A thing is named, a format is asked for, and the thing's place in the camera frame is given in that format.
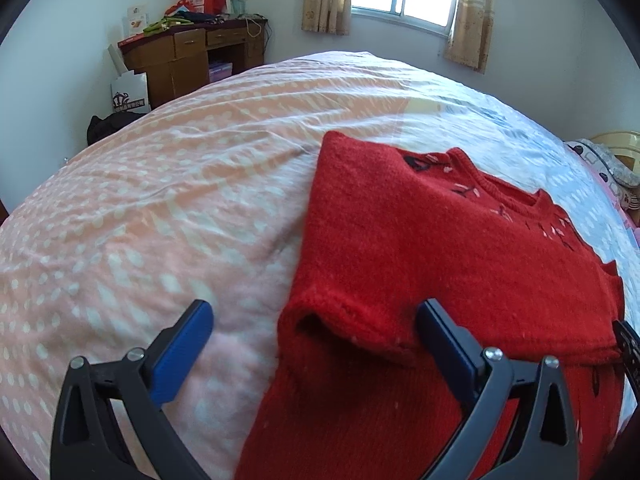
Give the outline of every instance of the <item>metal screw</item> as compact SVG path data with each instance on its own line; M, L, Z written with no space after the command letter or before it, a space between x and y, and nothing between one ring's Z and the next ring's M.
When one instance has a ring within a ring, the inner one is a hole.
M145 356L145 351L142 348L132 348L127 352L127 359L129 361L140 361Z
M553 355L548 355L545 357L545 365L550 368L558 368L560 366L560 361L557 357Z
M71 359L69 366L71 366L74 370L78 370L78 368L82 368L84 365L84 357L78 356Z
M504 357L504 354L499 348L489 346L489 348L484 349L484 356L489 359L489 361L499 361Z

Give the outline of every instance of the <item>polka dot bed sheet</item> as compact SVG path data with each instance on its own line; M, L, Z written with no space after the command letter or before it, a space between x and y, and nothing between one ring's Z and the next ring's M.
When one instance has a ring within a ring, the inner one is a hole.
M38 478L49 475L69 359L146 347L194 298L212 304L216 329L164 410L204 470L232 478L276 368L276 320L331 129L415 152L460 146L482 170L546 189L602 259L617 260L626 318L638 327L638 248L580 160L542 127L371 54L263 66L84 150L0 228L0 424ZM621 418L634 408L627 385Z

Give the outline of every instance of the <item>window sill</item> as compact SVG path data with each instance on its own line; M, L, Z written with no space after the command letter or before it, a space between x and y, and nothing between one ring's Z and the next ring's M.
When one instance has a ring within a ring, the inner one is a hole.
M355 16L361 16L370 20L379 20L380 22L393 23L394 25L401 25L402 27L416 28L417 30L422 30L423 32L433 34L440 38L449 37L447 27L441 27L435 23L425 22L418 18L398 16L390 12L384 12L383 10L365 9L364 7L353 7L351 13Z

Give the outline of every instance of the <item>gray cloth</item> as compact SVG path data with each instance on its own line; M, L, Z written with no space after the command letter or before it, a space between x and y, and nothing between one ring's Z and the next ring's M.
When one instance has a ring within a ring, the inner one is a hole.
M585 146L589 146L593 150L593 153L598 156L620 186L631 189L640 186L640 175L636 175L628 167L622 164L622 162L620 162L606 146L603 146L602 144L595 144L589 139L579 139L578 142L583 143Z

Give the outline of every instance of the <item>window frame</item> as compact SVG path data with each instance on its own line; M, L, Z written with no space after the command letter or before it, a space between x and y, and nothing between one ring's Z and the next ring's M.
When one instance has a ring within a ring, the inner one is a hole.
M353 14L363 16L364 18L372 18L375 20L381 20L383 22L394 23L396 25L404 25L405 27L418 28L420 30L430 32L431 34L435 34L436 36L441 36L443 38L449 37L451 27L453 26L453 18L455 16L456 4L458 3L458 0L451 0L451 5L449 7L449 21L445 26L438 25L437 23L433 22L428 22L427 20L414 18L413 16L406 16L404 14L405 1L406 0L402 0L401 12L395 12L398 0L391 0L391 10L369 9L369 7L357 6L353 6L351 10Z

